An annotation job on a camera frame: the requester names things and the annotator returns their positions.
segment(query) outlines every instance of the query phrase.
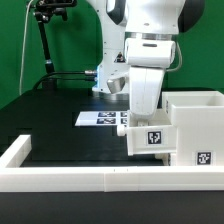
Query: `black cable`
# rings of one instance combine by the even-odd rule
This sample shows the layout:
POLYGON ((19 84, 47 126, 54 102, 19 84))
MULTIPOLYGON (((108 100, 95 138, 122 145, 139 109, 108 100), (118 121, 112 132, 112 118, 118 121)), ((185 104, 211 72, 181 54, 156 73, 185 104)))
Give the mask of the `black cable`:
MULTIPOLYGON (((41 78, 33 87, 33 90, 37 90, 38 86, 44 81, 49 79, 49 77, 41 78)), ((89 81, 95 82, 95 77, 88 77, 88 78, 76 78, 76 79, 66 79, 66 78, 51 78, 55 80, 65 80, 65 81, 89 81)))
POLYGON ((68 71, 68 72, 51 72, 49 74, 44 75, 38 82, 33 86, 33 90, 36 90, 38 86, 46 79, 55 76, 55 75, 84 75, 85 71, 68 71))

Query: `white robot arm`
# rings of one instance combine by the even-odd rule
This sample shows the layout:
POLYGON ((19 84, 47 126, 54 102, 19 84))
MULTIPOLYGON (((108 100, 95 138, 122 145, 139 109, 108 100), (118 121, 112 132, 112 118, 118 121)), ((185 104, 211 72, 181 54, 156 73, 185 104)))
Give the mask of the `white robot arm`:
POLYGON ((185 0, 127 0, 125 43, 129 71, 131 119, 148 125, 157 109, 163 77, 175 57, 178 18, 185 0))

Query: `green backdrop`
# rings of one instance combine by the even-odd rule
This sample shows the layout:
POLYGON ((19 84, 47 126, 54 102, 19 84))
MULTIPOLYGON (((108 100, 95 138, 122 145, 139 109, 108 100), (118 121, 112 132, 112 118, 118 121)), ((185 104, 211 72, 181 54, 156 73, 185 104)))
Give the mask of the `green backdrop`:
MULTIPOLYGON (((0 1, 0 108, 19 96, 19 76, 25 20, 25 0, 0 1)), ((206 0, 205 12, 194 28, 178 36, 183 67, 167 74, 166 87, 224 88, 224 1, 206 0)), ((68 9, 69 20, 53 17, 46 25, 56 70, 94 69, 102 54, 101 28, 94 10, 78 0, 68 9)), ((29 15, 23 92, 45 74, 37 22, 29 15)), ((87 82, 60 82, 60 87, 90 87, 87 82)))

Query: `black pole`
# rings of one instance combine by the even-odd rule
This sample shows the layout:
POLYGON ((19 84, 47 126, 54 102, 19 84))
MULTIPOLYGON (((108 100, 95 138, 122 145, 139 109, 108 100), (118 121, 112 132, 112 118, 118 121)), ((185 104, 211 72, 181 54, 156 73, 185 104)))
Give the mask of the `black pole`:
POLYGON ((45 56, 45 60, 46 60, 45 61, 46 72, 47 72, 47 74, 49 74, 49 73, 55 72, 54 64, 51 60, 47 36, 46 36, 45 27, 44 27, 43 22, 38 22, 38 27, 40 30, 40 35, 41 35, 41 40, 42 40, 42 45, 43 45, 43 50, 44 50, 44 56, 45 56))
MULTIPOLYGON (((40 17, 42 17, 41 13, 39 14, 38 12, 36 12, 35 16, 38 21, 38 27, 39 27, 39 31, 40 31, 40 36, 41 36, 41 41, 42 41, 42 46, 43 46, 43 51, 44 51, 44 56, 45 56, 46 73, 50 74, 52 72, 55 72, 55 70, 54 70, 54 64, 53 64, 53 62, 51 60, 51 56, 50 56, 45 26, 44 26, 43 21, 40 19, 40 17)), ((46 79, 45 81, 42 82, 42 88, 44 90, 56 90, 57 89, 57 80, 51 79, 51 78, 46 79)))

